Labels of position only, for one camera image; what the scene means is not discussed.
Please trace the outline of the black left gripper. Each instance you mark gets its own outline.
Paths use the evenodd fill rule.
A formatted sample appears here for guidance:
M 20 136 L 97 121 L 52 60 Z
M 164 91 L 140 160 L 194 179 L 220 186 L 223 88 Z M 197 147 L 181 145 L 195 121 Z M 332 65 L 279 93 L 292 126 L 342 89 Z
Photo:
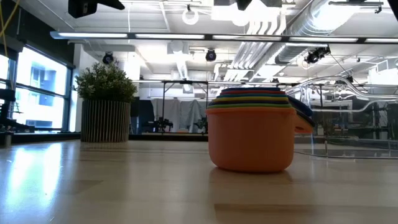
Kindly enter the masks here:
M 98 4 L 114 9 L 125 9 L 120 0 L 68 0 L 68 13 L 74 18 L 81 18 L 94 14 Z

